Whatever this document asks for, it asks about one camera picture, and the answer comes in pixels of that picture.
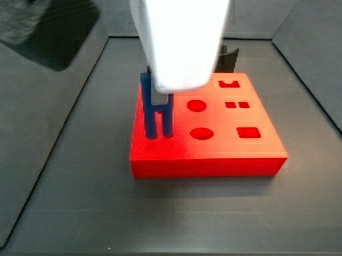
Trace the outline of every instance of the dark gray floor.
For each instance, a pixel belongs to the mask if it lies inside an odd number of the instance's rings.
[[[342,139],[268,41],[240,47],[287,148],[275,178],[133,180],[136,39],[111,39],[4,252],[342,252]]]

